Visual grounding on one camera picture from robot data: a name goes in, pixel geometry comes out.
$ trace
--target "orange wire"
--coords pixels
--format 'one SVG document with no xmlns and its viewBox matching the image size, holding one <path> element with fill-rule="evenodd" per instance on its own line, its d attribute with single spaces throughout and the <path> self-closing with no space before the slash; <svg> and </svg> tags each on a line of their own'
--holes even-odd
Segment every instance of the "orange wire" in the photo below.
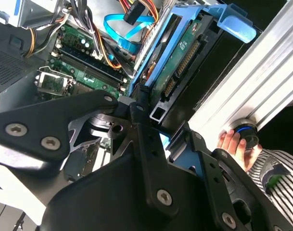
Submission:
<svg viewBox="0 0 293 231">
<path fill-rule="evenodd" d="M 140 1 L 143 3 L 144 6 L 146 6 L 148 8 L 148 10 L 151 12 L 151 14 L 153 15 L 153 17 L 155 19 L 155 23 L 157 23 L 158 22 L 158 17 L 157 17 L 157 14 L 153 11 L 153 9 L 152 9 L 153 7 L 150 7 L 144 0 L 140 0 Z"/>
<path fill-rule="evenodd" d="M 103 45 L 102 37 L 101 37 L 100 34 L 99 34 L 99 30 L 97 29 L 97 27 L 95 27 L 95 25 L 94 25 L 94 28 L 95 28 L 97 34 L 99 35 L 98 37 L 99 37 L 99 43 L 100 43 L 101 48 L 102 48 L 102 53 L 103 53 L 103 55 L 104 55 L 105 60 L 106 60 L 107 63 L 109 64 L 109 66 L 111 66 L 111 67 L 113 67 L 113 68 L 115 68 L 115 69 L 119 69 L 119 68 L 121 68 L 122 66 L 121 66 L 120 64 L 118 64 L 118 65 L 115 66 L 113 63 L 110 62 L 110 60 L 109 60 L 109 58 L 107 57 L 107 54 L 106 54 L 106 49 L 105 49 L 105 47 L 104 47 L 104 45 Z"/>
<path fill-rule="evenodd" d="M 148 2 L 152 5 L 153 10 L 156 13 L 156 22 L 158 22 L 158 20 L 159 20 L 159 14 L 158 14 L 157 8 L 156 8 L 156 6 L 155 6 L 155 4 L 153 3 L 152 0 L 148 0 Z"/>
<path fill-rule="evenodd" d="M 125 6 L 124 6 L 122 0 L 119 0 L 119 3 L 122 5 L 122 8 L 123 8 L 124 12 L 127 13 L 127 10 L 126 10 L 126 8 L 125 8 Z"/>
</svg>

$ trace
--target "blue plastic clip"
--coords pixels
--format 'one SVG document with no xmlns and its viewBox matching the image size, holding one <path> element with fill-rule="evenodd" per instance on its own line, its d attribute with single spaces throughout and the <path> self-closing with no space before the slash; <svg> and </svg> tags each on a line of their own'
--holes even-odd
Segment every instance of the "blue plastic clip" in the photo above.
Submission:
<svg viewBox="0 0 293 231">
<path fill-rule="evenodd" d="M 107 33 L 111 36 L 111 38 L 113 38 L 121 48 L 124 48 L 130 53 L 135 53 L 137 51 L 138 46 L 130 42 L 128 39 L 136 33 L 138 33 L 143 28 L 145 28 L 146 26 L 153 24 L 154 18 L 151 16 L 140 16 L 137 19 L 137 22 L 139 22 L 140 24 L 133 28 L 131 31 L 129 31 L 129 33 L 126 34 L 125 37 L 122 37 L 117 32 L 115 32 L 108 24 L 108 21 L 122 21 L 123 19 L 124 14 L 107 15 L 105 16 L 103 21 L 104 28 L 106 29 Z"/>
<path fill-rule="evenodd" d="M 244 43 L 251 42 L 256 37 L 253 23 L 246 18 L 247 12 L 234 4 L 213 5 L 203 8 L 203 11 L 218 19 L 218 27 L 229 32 Z"/>
</svg>

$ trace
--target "motherboard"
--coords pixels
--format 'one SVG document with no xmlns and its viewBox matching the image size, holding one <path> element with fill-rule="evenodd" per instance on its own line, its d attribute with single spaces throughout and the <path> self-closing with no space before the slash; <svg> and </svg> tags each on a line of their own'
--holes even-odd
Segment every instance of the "motherboard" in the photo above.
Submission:
<svg viewBox="0 0 293 231">
<path fill-rule="evenodd" d="M 93 40 L 65 24 L 58 32 L 47 66 L 37 77 L 40 101 L 58 99 L 92 90 L 106 90 L 117 99 L 125 95 L 127 77 L 95 57 Z"/>
</svg>

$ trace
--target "screw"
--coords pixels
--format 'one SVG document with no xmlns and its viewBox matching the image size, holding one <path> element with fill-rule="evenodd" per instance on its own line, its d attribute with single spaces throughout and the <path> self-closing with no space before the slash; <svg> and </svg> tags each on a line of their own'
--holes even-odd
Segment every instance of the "screw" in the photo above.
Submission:
<svg viewBox="0 0 293 231">
<path fill-rule="evenodd" d="M 195 134 L 195 137 L 198 138 L 199 140 L 202 139 L 202 136 L 201 136 L 199 133 L 196 133 L 196 134 Z"/>
<path fill-rule="evenodd" d="M 141 106 L 139 106 L 139 105 L 137 105 L 137 108 L 138 108 L 139 110 L 141 110 L 141 111 L 144 111 L 144 108 L 141 107 Z"/>
<path fill-rule="evenodd" d="M 278 226 L 274 226 L 274 228 L 275 228 L 275 231 L 282 231 L 282 229 L 280 229 Z"/>
<path fill-rule="evenodd" d="M 172 204 L 172 197 L 166 190 L 158 190 L 157 199 L 166 206 L 170 206 Z"/>
<path fill-rule="evenodd" d="M 6 126 L 5 131 L 11 136 L 24 136 L 27 133 L 27 128 L 22 124 L 9 124 Z"/>
<path fill-rule="evenodd" d="M 228 213 L 222 213 L 222 219 L 224 223 L 229 226 L 231 229 L 236 229 L 236 222 L 233 217 Z"/>
<path fill-rule="evenodd" d="M 228 157 L 228 154 L 226 154 L 224 151 L 221 151 L 221 155 L 223 155 L 225 158 Z"/>
<path fill-rule="evenodd" d="M 109 101 L 109 102 L 112 102 L 113 101 L 113 99 L 110 96 L 105 96 L 104 99 L 107 100 L 107 101 Z"/>
<path fill-rule="evenodd" d="M 58 138 L 48 136 L 41 140 L 41 146 L 48 150 L 56 151 L 61 147 L 61 142 Z"/>
</svg>

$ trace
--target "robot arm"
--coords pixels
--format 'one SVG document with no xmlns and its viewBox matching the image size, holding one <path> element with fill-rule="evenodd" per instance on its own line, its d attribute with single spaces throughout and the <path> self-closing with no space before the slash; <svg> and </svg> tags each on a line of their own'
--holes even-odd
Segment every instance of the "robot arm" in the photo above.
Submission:
<svg viewBox="0 0 293 231">
<path fill-rule="evenodd" d="M 59 191 L 40 230 L 293 230 L 229 154 L 210 152 L 186 122 L 167 161 L 148 88 L 135 99 L 97 90 L 0 113 L 0 164 L 37 178 L 57 175 L 78 147 L 113 139 L 112 162 Z"/>
</svg>

